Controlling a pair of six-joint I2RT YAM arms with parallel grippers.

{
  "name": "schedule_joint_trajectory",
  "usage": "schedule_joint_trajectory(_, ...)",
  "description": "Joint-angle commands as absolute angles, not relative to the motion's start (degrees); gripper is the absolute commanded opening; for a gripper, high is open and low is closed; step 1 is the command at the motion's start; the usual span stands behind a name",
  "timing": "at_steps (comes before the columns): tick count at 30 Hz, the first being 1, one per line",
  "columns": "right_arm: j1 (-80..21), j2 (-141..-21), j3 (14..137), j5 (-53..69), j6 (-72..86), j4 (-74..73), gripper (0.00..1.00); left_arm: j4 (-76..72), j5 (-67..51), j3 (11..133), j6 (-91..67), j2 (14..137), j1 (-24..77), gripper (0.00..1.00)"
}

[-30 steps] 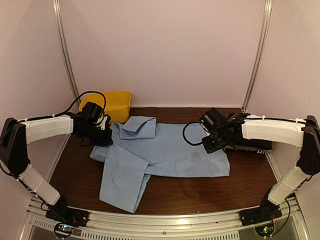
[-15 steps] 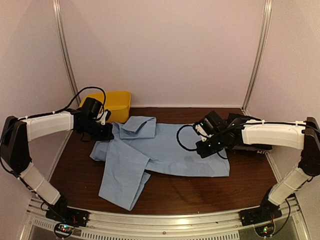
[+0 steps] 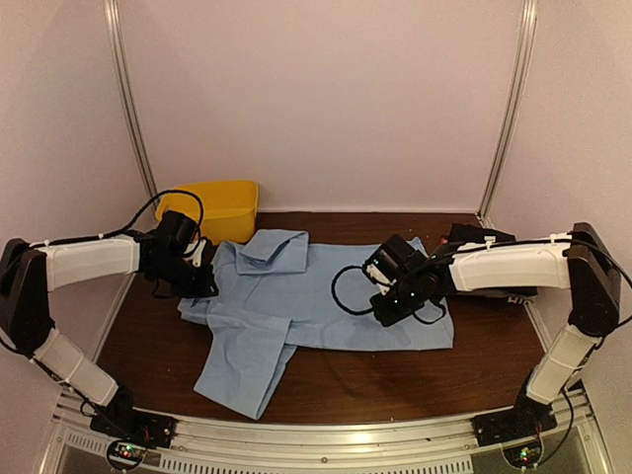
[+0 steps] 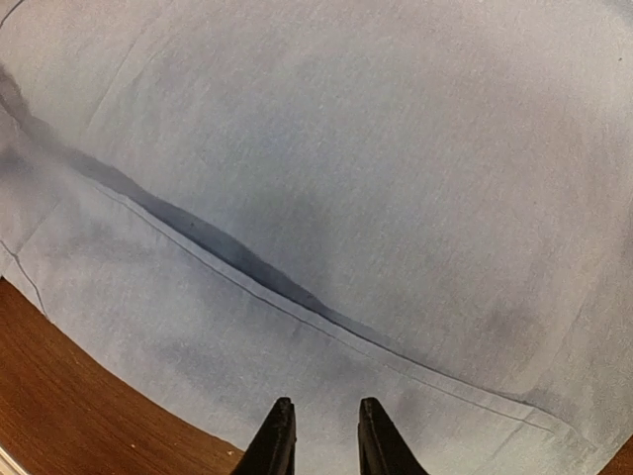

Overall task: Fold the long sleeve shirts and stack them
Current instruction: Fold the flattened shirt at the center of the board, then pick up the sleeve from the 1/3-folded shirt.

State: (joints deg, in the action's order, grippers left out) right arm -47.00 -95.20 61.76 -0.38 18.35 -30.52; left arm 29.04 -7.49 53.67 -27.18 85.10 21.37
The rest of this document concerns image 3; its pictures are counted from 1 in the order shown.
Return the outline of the yellow plastic basket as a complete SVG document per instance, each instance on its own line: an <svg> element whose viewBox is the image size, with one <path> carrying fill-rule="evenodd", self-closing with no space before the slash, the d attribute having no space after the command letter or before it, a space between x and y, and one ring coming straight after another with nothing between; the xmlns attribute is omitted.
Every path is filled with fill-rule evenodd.
<svg viewBox="0 0 632 474"><path fill-rule="evenodd" d="M201 236L214 245L248 242L256 231L259 187L247 180L199 182L176 186L197 195L203 204Z"/></svg>

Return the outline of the light blue long sleeve shirt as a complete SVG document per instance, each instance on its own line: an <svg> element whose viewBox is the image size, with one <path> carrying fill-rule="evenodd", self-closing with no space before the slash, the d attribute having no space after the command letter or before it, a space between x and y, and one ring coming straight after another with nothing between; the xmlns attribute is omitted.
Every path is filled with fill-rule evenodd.
<svg viewBox="0 0 632 474"><path fill-rule="evenodd" d="M313 243L305 231L259 230L245 244L224 241L212 259L219 293L184 299L184 320L206 326L212 343L194 386L197 394L258 420L299 347L354 352L451 349L449 315L430 304L389 328L361 310L376 288L359 271L369 245Z"/></svg>

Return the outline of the black shirt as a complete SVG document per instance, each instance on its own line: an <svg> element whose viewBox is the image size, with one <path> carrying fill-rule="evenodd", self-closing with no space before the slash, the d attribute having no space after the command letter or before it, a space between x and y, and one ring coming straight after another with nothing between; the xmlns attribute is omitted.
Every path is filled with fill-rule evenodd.
<svg viewBox="0 0 632 474"><path fill-rule="evenodd" d="M466 243L485 244L515 242L514 235L491 228L478 227L472 224L453 223L450 231L440 238L441 244L463 245Z"/></svg>

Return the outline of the grey shirt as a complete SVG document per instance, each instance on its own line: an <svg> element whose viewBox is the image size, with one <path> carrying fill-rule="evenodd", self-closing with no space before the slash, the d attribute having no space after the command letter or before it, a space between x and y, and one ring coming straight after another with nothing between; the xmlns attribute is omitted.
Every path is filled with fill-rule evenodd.
<svg viewBox="0 0 632 474"><path fill-rule="evenodd" d="M489 298L498 298L506 300L512 304L523 304L527 301L532 301L538 295L537 292L530 294L523 293L515 293L515 292L505 292L505 291L490 291L487 296Z"/></svg>

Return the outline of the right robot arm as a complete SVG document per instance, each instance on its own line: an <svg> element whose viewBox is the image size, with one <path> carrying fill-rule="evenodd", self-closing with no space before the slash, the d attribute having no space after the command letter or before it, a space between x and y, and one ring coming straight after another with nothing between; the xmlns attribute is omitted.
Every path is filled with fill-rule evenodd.
<svg viewBox="0 0 632 474"><path fill-rule="evenodd" d="M366 259L364 275L378 287L369 300L375 319L390 327L448 296L530 297L540 288L567 289L572 308L551 348L523 383L506 417L513 435L528 435L583 361L622 326L623 271L593 227L579 222L567 233L518 240L512 234L454 224L424 255L399 235Z"/></svg>

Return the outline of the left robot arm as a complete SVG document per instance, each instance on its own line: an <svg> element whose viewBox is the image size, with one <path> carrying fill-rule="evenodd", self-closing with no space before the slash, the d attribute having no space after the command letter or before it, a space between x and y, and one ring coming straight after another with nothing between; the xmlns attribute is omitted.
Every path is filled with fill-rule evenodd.
<svg viewBox="0 0 632 474"><path fill-rule="evenodd" d="M83 281L143 274L149 281L167 282L181 298L213 297L218 288L206 255L209 247L197 223L173 210L148 232L129 229L57 243L9 241L1 257L1 329L10 350L105 408L103 420L119 437L136 436L140 414L120 400L120 385L59 332L48 296Z"/></svg>

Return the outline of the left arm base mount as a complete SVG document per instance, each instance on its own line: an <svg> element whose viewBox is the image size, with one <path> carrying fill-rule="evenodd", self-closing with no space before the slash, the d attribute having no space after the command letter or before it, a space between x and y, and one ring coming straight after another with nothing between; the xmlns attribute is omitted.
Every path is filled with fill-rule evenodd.
<svg viewBox="0 0 632 474"><path fill-rule="evenodd" d="M90 422L90 429L94 432L149 448L169 448L175 426L173 417L135 409L101 412Z"/></svg>

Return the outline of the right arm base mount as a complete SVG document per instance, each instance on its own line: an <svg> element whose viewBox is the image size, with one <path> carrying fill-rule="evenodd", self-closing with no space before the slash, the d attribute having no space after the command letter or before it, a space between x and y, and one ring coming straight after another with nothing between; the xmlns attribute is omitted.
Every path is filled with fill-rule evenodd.
<svg viewBox="0 0 632 474"><path fill-rule="evenodd" d="M483 447L538 436L555 429L558 423L550 410L536 414L510 408L477 415L472 419L472 426L478 445Z"/></svg>

